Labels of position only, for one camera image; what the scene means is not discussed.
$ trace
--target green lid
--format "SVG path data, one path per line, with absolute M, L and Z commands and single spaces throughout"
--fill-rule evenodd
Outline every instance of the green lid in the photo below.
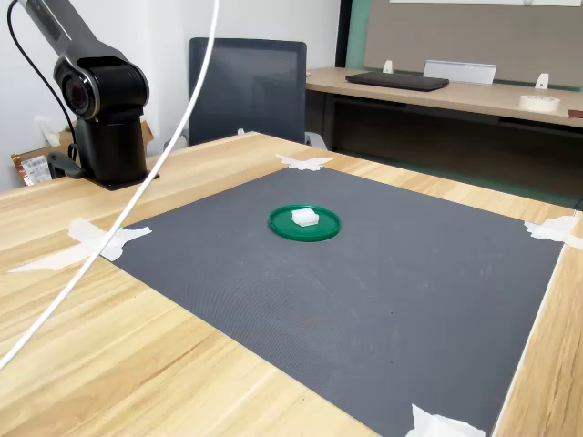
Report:
M 301 227 L 292 221 L 292 211 L 310 208 L 320 216 L 317 225 Z M 340 232 L 340 218 L 330 210 L 312 205 L 288 205 L 270 214 L 270 227 L 277 235 L 295 241 L 324 241 Z

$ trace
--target black laptop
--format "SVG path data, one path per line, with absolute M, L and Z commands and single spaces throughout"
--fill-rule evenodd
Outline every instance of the black laptop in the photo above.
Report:
M 449 79 L 396 75 L 378 71 L 347 76 L 346 80 L 353 84 L 386 86 L 389 88 L 410 89 L 413 91 L 435 91 L 436 89 L 444 88 L 449 85 Z

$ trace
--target office chair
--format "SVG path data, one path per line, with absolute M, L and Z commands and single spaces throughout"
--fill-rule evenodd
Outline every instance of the office chair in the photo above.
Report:
M 206 44 L 207 38 L 190 40 L 190 92 Z M 306 144 L 306 51 L 304 43 L 217 39 L 190 116 L 189 143 L 230 137 L 242 129 Z

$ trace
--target whiteboard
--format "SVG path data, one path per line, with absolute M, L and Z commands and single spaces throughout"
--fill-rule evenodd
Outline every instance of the whiteboard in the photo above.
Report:
M 582 0 L 391 0 L 391 3 L 447 3 L 449 5 L 581 6 Z

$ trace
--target cardboard box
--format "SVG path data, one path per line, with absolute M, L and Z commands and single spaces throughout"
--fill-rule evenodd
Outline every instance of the cardboard box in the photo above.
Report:
M 144 138 L 144 151 L 146 151 L 148 143 L 154 139 L 147 121 L 142 122 L 142 137 Z M 50 152 L 61 152 L 67 155 L 69 145 L 73 143 L 73 135 L 71 135 L 69 128 L 61 132 L 59 140 L 61 145 L 57 147 L 43 147 L 30 152 L 19 154 L 13 153 L 11 155 L 12 162 L 14 162 L 16 170 L 18 170 L 20 178 L 25 184 L 36 185 L 37 183 L 50 179 L 50 176 L 47 173 L 48 164 L 46 163 L 46 157 Z M 78 165 L 81 165 L 78 154 L 77 163 Z

